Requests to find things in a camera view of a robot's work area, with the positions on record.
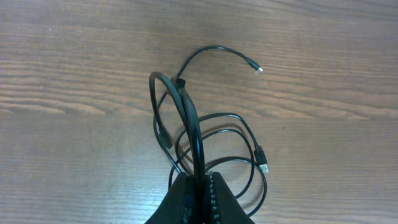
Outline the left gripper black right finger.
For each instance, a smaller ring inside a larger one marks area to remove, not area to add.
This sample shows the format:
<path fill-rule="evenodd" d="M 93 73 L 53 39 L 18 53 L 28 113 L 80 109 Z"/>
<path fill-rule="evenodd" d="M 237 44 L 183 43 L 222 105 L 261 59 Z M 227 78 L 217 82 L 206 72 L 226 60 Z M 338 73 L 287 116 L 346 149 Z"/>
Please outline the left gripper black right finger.
<path fill-rule="evenodd" d="M 239 205 L 219 172 L 209 175 L 210 223 L 254 224 Z"/>

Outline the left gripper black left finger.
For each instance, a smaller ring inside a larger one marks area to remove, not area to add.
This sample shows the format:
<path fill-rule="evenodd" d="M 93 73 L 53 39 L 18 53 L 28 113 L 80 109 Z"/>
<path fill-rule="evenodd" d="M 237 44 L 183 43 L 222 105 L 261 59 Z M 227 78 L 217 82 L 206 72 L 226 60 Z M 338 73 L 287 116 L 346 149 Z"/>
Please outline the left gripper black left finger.
<path fill-rule="evenodd" d="M 146 224 L 182 224 L 188 175 L 180 173 Z"/>

